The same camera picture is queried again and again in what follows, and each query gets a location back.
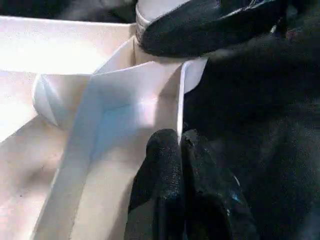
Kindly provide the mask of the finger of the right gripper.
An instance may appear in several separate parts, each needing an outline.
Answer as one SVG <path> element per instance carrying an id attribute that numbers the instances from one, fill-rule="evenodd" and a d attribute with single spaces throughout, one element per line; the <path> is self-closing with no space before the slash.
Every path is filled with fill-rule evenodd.
<path id="1" fill-rule="evenodd" d="M 188 0 L 143 29 L 141 48 L 158 57 L 199 57 L 269 33 L 287 5 L 285 0 Z"/>

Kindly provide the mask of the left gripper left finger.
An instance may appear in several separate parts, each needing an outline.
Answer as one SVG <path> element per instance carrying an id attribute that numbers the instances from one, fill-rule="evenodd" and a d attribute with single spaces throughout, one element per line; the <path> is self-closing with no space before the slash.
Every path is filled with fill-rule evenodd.
<path id="1" fill-rule="evenodd" d="M 173 129 L 161 129 L 149 138 L 145 158 L 133 179 L 124 239 L 182 240 L 184 228 L 178 136 Z"/>

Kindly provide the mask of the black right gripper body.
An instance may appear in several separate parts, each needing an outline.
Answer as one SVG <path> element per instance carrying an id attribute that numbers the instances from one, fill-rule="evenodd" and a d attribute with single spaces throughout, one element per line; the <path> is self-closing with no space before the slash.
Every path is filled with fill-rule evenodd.
<path id="1" fill-rule="evenodd" d="M 270 39 L 316 43 L 320 41 L 320 2 L 318 0 L 276 0 L 278 21 Z"/>

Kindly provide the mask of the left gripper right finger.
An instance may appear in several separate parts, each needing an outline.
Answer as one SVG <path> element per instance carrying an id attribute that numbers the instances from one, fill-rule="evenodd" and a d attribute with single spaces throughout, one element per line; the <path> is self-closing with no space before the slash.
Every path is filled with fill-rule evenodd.
<path id="1" fill-rule="evenodd" d="M 239 181 L 194 129 L 182 135 L 182 172 L 187 239 L 260 239 Z"/>

